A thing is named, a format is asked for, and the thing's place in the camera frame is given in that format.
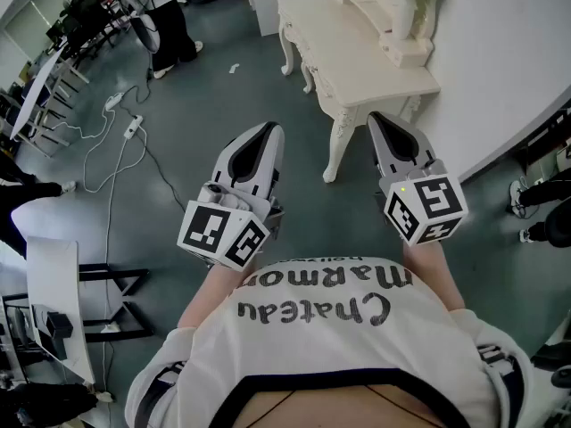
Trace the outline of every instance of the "white shoe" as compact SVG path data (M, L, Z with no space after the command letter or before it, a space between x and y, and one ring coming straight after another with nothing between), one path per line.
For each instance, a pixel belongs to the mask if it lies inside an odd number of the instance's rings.
M167 71L171 71L174 65L170 65L168 68L164 68L162 70L155 71L153 73L155 79L161 79L164 75L167 74Z
M78 183L75 181L63 183L62 184L62 194L73 192L77 186L78 186Z
M519 230L519 241L521 243L534 243L533 239L529 239L529 232L527 230Z
M96 393L95 397L102 403L112 403L115 398L108 391L103 391L102 393Z
M524 187L519 181L514 181L509 185L509 197L511 199L510 206L511 211L515 216L519 218L524 218L525 207L519 204L519 195L524 191Z

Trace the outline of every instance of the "white marker cube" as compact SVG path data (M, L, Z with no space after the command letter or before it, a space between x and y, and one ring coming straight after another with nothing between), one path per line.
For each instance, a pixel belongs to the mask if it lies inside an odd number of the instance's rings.
M177 244L202 259L242 271L268 236L250 211L190 201Z
M385 205L385 215L409 245L448 238L467 214L458 179L449 175L396 182Z

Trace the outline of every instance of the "white vase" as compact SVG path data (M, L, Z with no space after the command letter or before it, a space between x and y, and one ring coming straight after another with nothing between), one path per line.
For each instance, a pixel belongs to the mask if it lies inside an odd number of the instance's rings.
M393 16L393 36L396 39L405 39L409 35L416 10L416 0L399 0Z

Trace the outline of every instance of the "forearm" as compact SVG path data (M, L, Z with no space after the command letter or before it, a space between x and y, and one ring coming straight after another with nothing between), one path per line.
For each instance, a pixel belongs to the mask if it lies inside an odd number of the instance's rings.
M254 262L255 258L242 273L229 267L214 265L193 300L186 307L178 321L178 328L200 326L204 319L254 271Z
M444 250L440 243L427 243L409 247L403 243L404 266L428 285L448 310L466 306L448 269Z

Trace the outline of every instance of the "green floor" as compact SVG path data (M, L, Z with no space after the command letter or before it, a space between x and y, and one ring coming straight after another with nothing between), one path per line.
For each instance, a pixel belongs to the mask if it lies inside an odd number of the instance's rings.
M144 104L136 105L133 95L124 102L145 117L148 147L183 202L196 197L230 139L251 126L274 120L285 130L285 160L277 194L286 215L279 240L267 247L262 260L369 255L401 261L401 241L385 225L372 196L377 190L377 173L366 129L355 132L337 180L324 184L321 174L327 165L332 121L320 110L315 95L303 93L299 63L290 77L282 76L284 56L279 40L277 36L260 37L255 15L245 0L220 0L186 8L185 13L189 34L204 42L204 51L196 61L178 65L162 80L152 81L152 96ZM146 52L131 32L117 42L114 49L84 65L91 84L74 98L75 109L68 121L83 127L87 134L100 131L101 109L109 95L144 84ZM240 64L236 73L228 74L235 63ZM90 156L90 188L112 173L129 122L128 114L118 110L109 137ZM51 160L22 147L18 157L21 167L46 181L80 180L83 160L94 140L79 140L77 133L68 129L62 134L76 141ZM123 160L136 160L141 150L140 141L134 138ZM444 248L467 305L533 353L569 307L571 253L548 244L518 242L517 231L544 218L552 208L542 206L527 222L505 213L509 182L520 175L518 165L505 160L467 183L471 213ZM96 194L79 189L62 198L36 201L16 211L14 220L25 235L41 233L77 240L82 263L100 262L109 192L107 185ZM151 269L131 300L148 317L156 335L113 344L108 387L118 398L118 404L112 405L114 427L125 425L122 408L130 382L176 325L206 274L201 261L176 245L182 217L151 158L145 157L137 167L119 175L112 205L109 261L121 268ZM2 292L25 290L23 262L8 250L2 250L0 258ZM101 316L103 287L83 285L81 291L87 317ZM112 304L118 300L112 289ZM90 352L101 385L102 346L90 346ZM107 366L110 355L108 348ZM36 367L34 371L43 375ZM100 426L106 426L106 412L94 417L99 417Z

